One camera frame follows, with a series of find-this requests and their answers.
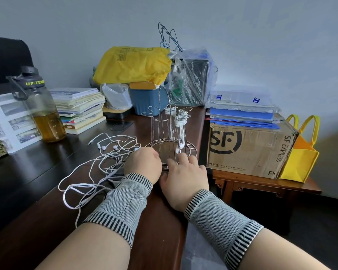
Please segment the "sf express box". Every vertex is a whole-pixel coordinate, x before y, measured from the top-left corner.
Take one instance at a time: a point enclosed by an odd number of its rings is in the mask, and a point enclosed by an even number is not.
[[[207,167],[278,178],[298,136],[285,120],[279,127],[274,130],[210,123]]]

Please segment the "bag handle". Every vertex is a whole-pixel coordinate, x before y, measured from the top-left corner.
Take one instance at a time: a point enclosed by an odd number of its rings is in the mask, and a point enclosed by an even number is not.
[[[287,121],[290,122],[292,118],[294,118],[294,129],[298,129],[299,117],[296,114],[291,114],[290,116],[288,116]]]
[[[319,116],[310,116],[306,119],[305,122],[303,122],[302,127],[299,129],[299,134],[302,134],[308,123],[314,119],[314,129],[312,134],[312,141],[309,143],[311,147],[314,146],[314,144],[317,142],[318,138],[318,132],[319,132],[319,124],[320,124],[320,118]]]

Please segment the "hand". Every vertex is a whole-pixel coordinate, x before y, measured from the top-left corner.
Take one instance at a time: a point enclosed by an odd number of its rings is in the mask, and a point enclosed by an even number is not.
[[[162,170],[159,154],[152,147],[145,147],[132,152],[124,165],[124,175],[135,172],[144,177],[154,185]]]
[[[187,205],[201,189],[209,190],[207,169],[198,160],[185,153],[178,154],[179,165],[168,159],[169,174],[160,178],[160,186],[171,207],[184,212]]]

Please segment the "yellow plastic bag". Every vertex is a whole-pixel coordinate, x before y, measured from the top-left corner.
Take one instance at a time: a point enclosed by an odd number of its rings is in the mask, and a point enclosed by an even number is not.
[[[287,118],[287,121],[289,122],[292,118],[294,118],[294,128],[297,128],[299,122],[297,115],[290,115]],[[307,142],[302,137],[302,133],[312,119],[314,119],[312,140]],[[318,116],[310,116],[302,124],[302,127],[299,129],[299,136],[297,137],[288,160],[282,169],[282,173],[279,177],[280,179],[293,180],[302,183],[307,180],[319,155],[319,152],[313,148],[317,141],[319,124],[320,118]]]
[[[98,84],[150,81],[160,85],[171,70],[169,52],[161,47],[113,46],[101,58],[93,79]]]

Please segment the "blue bucket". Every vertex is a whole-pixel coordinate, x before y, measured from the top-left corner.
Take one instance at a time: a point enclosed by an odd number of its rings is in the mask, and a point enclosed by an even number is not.
[[[159,108],[159,89],[139,90],[129,88],[129,93],[137,115],[141,115],[141,113],[150,113],[150,110],[148,110],[149,106],[156,106]],[[160,112],[162,112],[168,104],[169,101],[167,93],[164,88],[162,88],[160,90]],[[159,114],[159,109],[153,108],[152,110],[153,116],[157,116]]]

